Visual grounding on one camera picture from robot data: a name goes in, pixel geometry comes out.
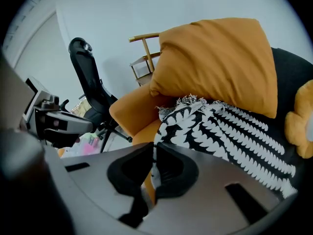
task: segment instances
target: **ceiling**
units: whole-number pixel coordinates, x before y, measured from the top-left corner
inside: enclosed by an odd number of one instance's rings
[[[10,46],[12,39],[14,38],[16,31],[21,26],[24,19],[27,17],[27,15],[31,12],[31,10],[34,7],[40,4],[41,1],[42,0],[26,0],[24,4],[20,7],[17,14],[13,18],[11,24],[8,27],[7,33],[3,41],[3,51],[6,52],[6,50]]]

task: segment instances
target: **patterned throw blanket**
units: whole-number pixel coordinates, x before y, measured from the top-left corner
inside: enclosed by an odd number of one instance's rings
[[[284,147],[268,136],[268,126],[249,112],[190,95],[179,99],[175,108],[160,108],[159,116],[162,124],[155,145],[172,143],[220,157],[239,166],[281,200],[297,192],[290,181],[296,167],[284,161]],[[154,188],[161,184],[155,162],[152,182]]]

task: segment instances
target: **wooden chair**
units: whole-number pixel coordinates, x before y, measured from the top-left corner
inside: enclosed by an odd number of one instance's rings
[[[145,56],[140,57],[139,59],[137,59],[136,61],[134,61],[133,63],[130,64],[130,67],[132,67],[132,69],[133,69],[134,75],[136,77],[136,81],[139,84],[139,86],[147,84],[150,82],[151,77],[152,77],[152,73],[155,70],[152,59],[160,56],[160,54],[161,54],[160,52],[150,54],[146,39],[158,37],[158,35],[159,35],[159,33],[151,33],[151,34],[145,34],[145,35],[130,37],[128,39],[130,43],[134,42],[134,41],[142,40],[143,46],[145,47],[146,54],[147,54]],[[134,70],[134,65],[142,63],[142,62],[146,62],[149,73],[144,75],[144,76],[138,77],[135,70]]]

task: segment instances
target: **chair leg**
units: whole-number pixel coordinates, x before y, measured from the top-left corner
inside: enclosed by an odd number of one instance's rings
[[[107,130],[107,132],[105,133],[104,138],[103,138],[103,141],[102,141],[102,144],[101,144],[101,147],[100,147],[100,153],[103,152],[104,147],[105,147],[106,144],[107,144],[107,141],[108,141],[108,139],[109,139],[109,136],[110,136],[111,132],[112,132],[111,130]]]
[[[129,143],[131,143],[131,142],[133,141],[133,139],[132,139],[131,137],[126,137],[126,136],[124,136],[122,133],[116,131],[116,130],[113,129],[113,128],[109,128],[109,130],[110,130],[111,132],[117,134],[117,135],[120,136],[121,138],[126,139]]]

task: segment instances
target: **black slot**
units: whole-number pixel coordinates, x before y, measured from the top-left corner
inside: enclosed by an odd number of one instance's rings
[[[148,211],[147,204],[142,197],[135,197],[131,211],[122,215],[118,220],[133,228],[137,228],[143,221],[142,218],[148,214]]]
[[[225,189],[250,224],[267,215],[268,212],[240,184],[230,184]]]
[[[84,163],[65,166],[65,169],[67,170],[67,172],[71,172],[71,171],[80,170],[89,166],[90,165],[88,163],[84,162]]]

